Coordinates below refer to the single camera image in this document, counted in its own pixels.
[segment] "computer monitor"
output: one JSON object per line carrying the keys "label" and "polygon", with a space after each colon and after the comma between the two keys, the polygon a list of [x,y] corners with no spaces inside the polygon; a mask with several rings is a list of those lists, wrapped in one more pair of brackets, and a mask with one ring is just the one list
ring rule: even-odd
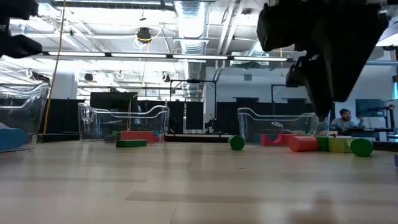
{"label": "computer monitor", "polygon": [[356,117],[385,117],[385,102],[380,99],[355,100]]}

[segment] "pillar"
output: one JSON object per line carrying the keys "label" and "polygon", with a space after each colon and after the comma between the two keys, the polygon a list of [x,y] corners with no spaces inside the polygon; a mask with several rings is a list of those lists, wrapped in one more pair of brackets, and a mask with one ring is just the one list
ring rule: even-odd
{"label": "pillar", "polygon": [[77,98],[79,71],[59,70],[55,78],[51,99]]}
{"label": "pillar", "polygon": [[[213,79],[214,68],[206,67],[206,79]],[[205,83],[203,87],[203,130],[205,123],[209,122],[212,115],[215,116],[215,86],[213,83]]]}

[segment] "man sitting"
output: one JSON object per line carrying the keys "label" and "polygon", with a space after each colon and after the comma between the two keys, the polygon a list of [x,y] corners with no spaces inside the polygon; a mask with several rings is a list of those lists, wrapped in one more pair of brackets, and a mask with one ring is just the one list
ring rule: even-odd
{"label": "man sitting", "polygon": [[347,109],[340,110],[341,118],[336,118],[331,121],[330,126],[335,127],[339,133],[347,133],[347,129],[349,128],[364,128],[363,118],[358,118],[358,125],[355,124],[354,121],[351,121],[351,112]]}

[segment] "transparent container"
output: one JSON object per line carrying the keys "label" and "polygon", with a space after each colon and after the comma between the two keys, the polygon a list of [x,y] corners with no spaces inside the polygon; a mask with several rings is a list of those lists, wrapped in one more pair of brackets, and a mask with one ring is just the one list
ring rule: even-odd
{"label": "transparent container", "polygon": [[33,149],[50,85],[31,90],[0,86],[0,152]]}
{"label": "transparent container", "polygon": [[258,144],[258,134],[303,134],[326,136],[329,117],[319,121],[315,113],[301,115],[260,115],[250,108],[238,108],[239,132],[246,143]]}
{"label": "transparent container", "polygon": [[151,142],[164,142],[170,108],[155,106],[145,113],[113,112],[78,104],[81,141],[104,141],[113,131],[152,132]]}

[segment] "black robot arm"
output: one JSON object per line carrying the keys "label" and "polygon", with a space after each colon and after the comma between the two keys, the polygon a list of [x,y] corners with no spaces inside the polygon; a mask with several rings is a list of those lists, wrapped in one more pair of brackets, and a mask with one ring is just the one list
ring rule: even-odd
{"label": "black robot arm", "polygon": [[37,16],[39,5],[34,0],[0,0],[0,57],[24,58],[42,53],[42,45],[20,34],[11,36],[10,18],[28,20]]}
{"label": "black robot arm", "polygon": [[290,68],[286,84],[306,87],[320,119],[328,116],[334,101],[347,100],[388,27],[380,8],[378,1],[365,0],[280,0],[275,6],[264,5],[257,25],[261,47],[270,51],[294,44],[295,50],[306,51]]}

